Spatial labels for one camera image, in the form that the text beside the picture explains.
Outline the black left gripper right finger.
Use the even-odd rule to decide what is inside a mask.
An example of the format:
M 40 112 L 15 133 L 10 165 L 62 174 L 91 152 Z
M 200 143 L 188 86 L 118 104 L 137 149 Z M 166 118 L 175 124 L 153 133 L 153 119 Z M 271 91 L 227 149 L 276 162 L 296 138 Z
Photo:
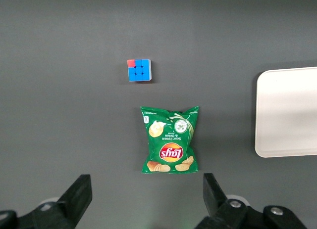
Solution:
M 197 229 L 305 229 L 303 222 L 288 208 L 268 205 L 262 212 L 238 198 L 225 195 L 215 176 L 203 176 L 203 199 L 209 215 Z

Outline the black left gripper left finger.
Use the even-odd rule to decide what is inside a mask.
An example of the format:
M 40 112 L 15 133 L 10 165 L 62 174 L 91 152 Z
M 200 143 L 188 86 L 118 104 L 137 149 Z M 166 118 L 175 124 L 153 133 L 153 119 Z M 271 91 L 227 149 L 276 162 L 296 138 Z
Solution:
M 0 212 L 2 229 L 74 229 L 92 201 L 90 175 L 80 175 L 56 201 L 40 204 L 18 217 L 13 210 Z

